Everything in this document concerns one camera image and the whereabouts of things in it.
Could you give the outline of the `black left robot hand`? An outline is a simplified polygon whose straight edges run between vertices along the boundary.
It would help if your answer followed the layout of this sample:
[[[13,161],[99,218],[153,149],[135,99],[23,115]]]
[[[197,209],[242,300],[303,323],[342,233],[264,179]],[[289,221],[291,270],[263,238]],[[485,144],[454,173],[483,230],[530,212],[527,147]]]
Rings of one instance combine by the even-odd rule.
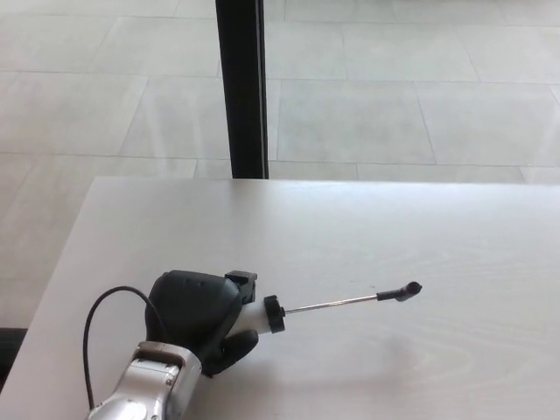
[[[231,368],[258,344],[256,330],[230,334],[245,304],[253,303],[257,274],[225,276],[172,270],[153,284],[145,310],[146,339],[183,347],[213,377]]]

